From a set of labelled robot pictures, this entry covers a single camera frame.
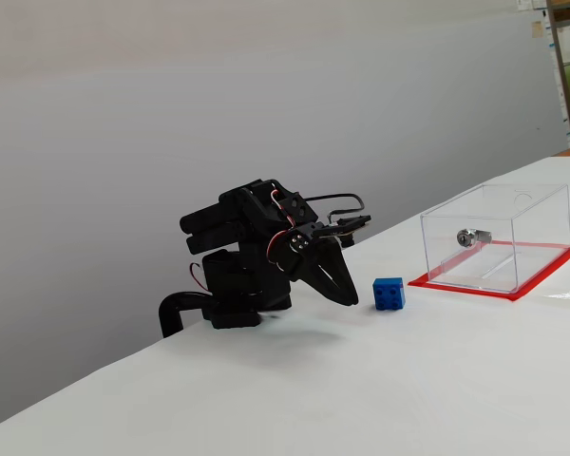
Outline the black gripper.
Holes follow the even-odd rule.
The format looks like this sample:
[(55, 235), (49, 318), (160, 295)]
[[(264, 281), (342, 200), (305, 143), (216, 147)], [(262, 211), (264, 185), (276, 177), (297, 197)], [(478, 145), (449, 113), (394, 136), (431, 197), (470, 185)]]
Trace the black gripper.
[(316, 235), (323, 227), (311, 221), (274, 235), (267, 246), (267, 277), (301, 280), (332, 302), (354, 306), (359, 298), (340, 245)]

